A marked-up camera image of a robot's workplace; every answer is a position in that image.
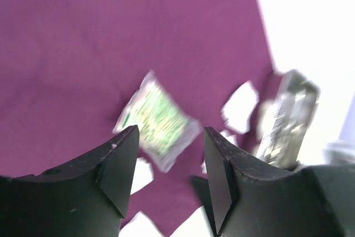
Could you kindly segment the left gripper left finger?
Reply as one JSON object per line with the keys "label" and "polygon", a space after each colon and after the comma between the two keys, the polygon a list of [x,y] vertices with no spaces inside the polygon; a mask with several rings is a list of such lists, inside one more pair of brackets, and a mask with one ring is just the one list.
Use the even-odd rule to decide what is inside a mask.
{"label": "left gripper left finger", "polygon": [[2,236],[118,236],[126,217],[139,130],[40,175],[1,177]]}

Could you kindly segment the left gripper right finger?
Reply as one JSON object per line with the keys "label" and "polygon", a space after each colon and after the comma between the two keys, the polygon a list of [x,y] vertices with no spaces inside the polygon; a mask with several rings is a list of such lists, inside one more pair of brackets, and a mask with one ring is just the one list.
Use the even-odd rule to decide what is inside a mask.
{"label": "left gripper right finger", "polygon": [[353,236],[354,165],[296,172],[269,165],[204,129],[205,162],[219,236]]}

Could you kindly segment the packaged gauze bag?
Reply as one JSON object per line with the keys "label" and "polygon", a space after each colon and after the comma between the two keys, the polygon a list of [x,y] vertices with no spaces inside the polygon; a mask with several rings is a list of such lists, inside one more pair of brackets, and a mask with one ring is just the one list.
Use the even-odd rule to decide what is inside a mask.
{"label": "packaged gauze bag", "polygon": [[132,125],[139,128],[139,146],[163,173],[202,131],[200,122],[180,109],[152,70],[122,110],[112,133]]}

